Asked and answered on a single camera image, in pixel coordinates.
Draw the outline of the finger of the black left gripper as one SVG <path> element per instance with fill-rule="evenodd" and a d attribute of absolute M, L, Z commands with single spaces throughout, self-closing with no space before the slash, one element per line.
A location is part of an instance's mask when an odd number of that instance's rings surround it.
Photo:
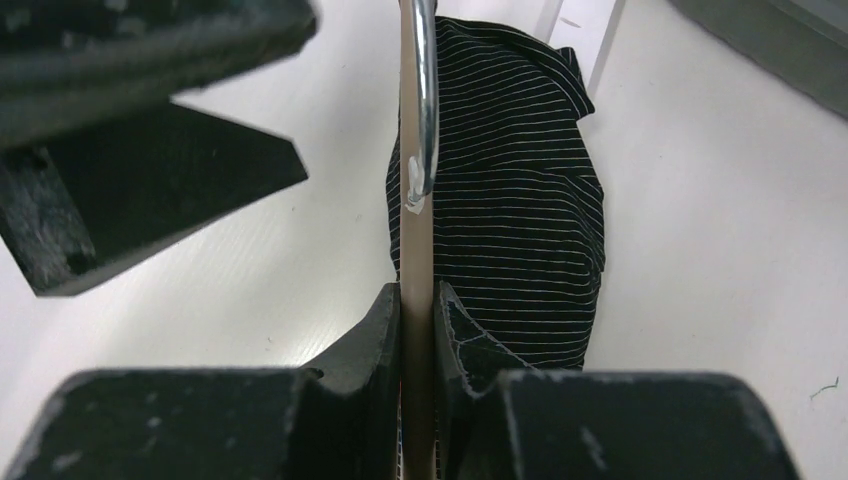
<path fill-rule="evenodd" d="M 173 97 L 298 54 L 309 1 L 5 1 L 1 236 L 33 293 L 90 290 L 307 178 L 287 138 Z"/>

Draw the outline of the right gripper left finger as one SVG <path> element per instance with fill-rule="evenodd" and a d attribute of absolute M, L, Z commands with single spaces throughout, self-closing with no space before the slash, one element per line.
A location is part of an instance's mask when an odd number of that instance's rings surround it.
<path fill-rule="evenodd" d="M 9 479 L 393 479 L 400 294 L 297 368 L 89 370 L 49 397 Z"/>

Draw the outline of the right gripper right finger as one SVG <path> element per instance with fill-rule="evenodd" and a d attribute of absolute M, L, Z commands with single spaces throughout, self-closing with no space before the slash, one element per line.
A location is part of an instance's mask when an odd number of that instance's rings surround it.
<path fill-rule="evenodd" d="M 759 396 L 712 372 L 540 370 L 434 300 L 445 479 L 796 479 Z"/>

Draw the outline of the black striped underwear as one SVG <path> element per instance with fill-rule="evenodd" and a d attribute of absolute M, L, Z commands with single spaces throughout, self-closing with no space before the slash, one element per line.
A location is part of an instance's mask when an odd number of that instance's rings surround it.
<path fill-rule="evenodd" d="M 605 267 L 604 193 L 578 123 L 575 51 L 437 17 L 434 272 L 526 364 L 579 369 Z"/>

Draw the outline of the wooden clip hanger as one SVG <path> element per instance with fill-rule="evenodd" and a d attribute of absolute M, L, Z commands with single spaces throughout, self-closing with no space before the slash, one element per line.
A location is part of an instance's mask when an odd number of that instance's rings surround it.
<path fill-rule="evenodd" d="M 399 283 L 402 474 L 436 476 L 433 201 L 439 151 L 435 4 L 408 0 L 401 15 Z"/>

